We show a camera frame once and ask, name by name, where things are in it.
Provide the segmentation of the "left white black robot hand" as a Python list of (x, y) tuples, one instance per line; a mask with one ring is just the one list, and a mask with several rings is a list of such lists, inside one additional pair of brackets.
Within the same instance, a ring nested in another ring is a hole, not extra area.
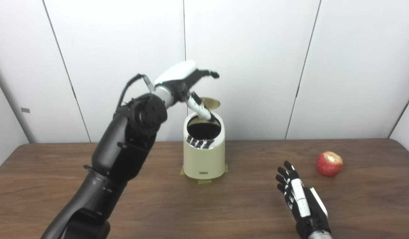
[(215, 116), (205, 106), (200, 97), (191, 88), (203, 77), (218, 79), (216, 71), (198, 69), (196, 63), (187, 60), (175, 64), (155, 80), (152, 94), (157, 95), (165, 104), (166, 109), (177, 102), (184, 102), (200, 118), (206, 121), (216, 121)]

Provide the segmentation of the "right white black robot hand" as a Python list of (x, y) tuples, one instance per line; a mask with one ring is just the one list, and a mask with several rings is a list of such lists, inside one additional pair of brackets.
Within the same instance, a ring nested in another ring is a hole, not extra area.
[(283, 194), (302, 239), (332, 239), (328, 212), (314, 188), (306, 187), (290, 162), (277, 168), (277, 189)]

